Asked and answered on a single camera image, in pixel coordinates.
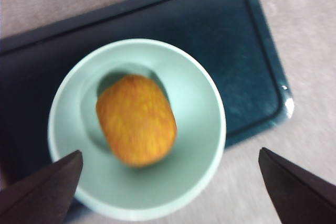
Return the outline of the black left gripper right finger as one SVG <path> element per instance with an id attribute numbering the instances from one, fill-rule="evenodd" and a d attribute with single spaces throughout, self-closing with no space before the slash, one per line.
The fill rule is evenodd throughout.
<path id="1" fill-rule="evenodd" d="M 258 163 L 282 223 L 335 223 L 335 185 L 263 147 Z"/>

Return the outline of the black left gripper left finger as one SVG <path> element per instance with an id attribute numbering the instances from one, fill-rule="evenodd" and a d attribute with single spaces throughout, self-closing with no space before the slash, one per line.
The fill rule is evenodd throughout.
<path id="1" fill-rule="evenodd" d="M 82 167 L 82 153 L 74 151 L 2 190 L 1 223 L 62 223 Z"/>

